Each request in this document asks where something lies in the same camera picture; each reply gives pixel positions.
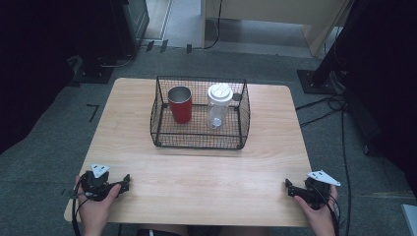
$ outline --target wire mesh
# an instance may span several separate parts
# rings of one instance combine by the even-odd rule
[[[211,129],[207,124],[208,89],[218,83],[229,84],[233,98],[223,126]],[[192,92],[192,118],[187,124],[176,123],[169,109],[168,92],[177,86],[185,86]],[[158,76],[150,116],[150,135],[158,147],[241,149],[248,139],[250,114],[245,80]]]

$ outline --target person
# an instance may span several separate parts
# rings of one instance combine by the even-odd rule
[[[78,183],[80,176],[76,177],[76,183]],[[79,189],[79,203],[83,203],[79,207],[79,213],[81,222],[83,224],[84,236],[99,236],[102,234],[105,225],[108,222],[110,214],[110,207],[116,200],[121,186],[115,185],[107,197],[101,202],[87,201],[87,197],[83,195],[83,188]],[[328,201],[328,204],[334,211],[334,202],[337,200],[337,190],[334,185],[330,185],[330,195],[332,198]],[[333,221],[330,215],[330,211],[327,206],[322,206],[320,209],[314,210],[299,196],[294,197],[294,201],[303,210],[306,215],[307,221],[313,229],[316,236],[334,236]],[[187,227],[185,225],[170,225],[170,224],[143,224],[138,236],[149,235],[149,231],[158,232],[163,236],[188,236]],[[220,236],[244,236],[244,235],[268,235],[268,229],[266,227],[245,227],[245,226],[227,226],[223,227]]]

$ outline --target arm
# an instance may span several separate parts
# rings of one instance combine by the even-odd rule
[[[76,183],[79,181],[80,176],[77,176]],[[80,218],[83,223],[83,235],[85,236],[98,236],[101,235],[105,225],[108,221],[110,213],[110,207],[120,191],[121,186],[115,185],[107,197],[101,202],[87,201],[86,196],[79,195],[79,205],[81,205],[79,212]],[[80,186],[79,194],[84,192]]]
[[[337,190],[334,185],[330,186],[330,194],[337,200]],[[295,196],[294,200],[303,209],[310,226],[317,236],[334,236],[333,221],[327,206],[322,206],[320,209],[314,210],[302,198]],[[332,199],[328,201],[328,204],[334,211],[334,202]]]

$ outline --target cup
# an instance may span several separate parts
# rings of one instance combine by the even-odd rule
[[[170,89],[168,103],[175,122],[185,124],[191,120],[193,101],[189,88],[178,86]]]

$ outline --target white cup lid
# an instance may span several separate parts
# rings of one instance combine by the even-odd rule
[[[208,88],[209,99],[217,105],[227,105],[233,97],[233,91],[228,84],[216,84]]]

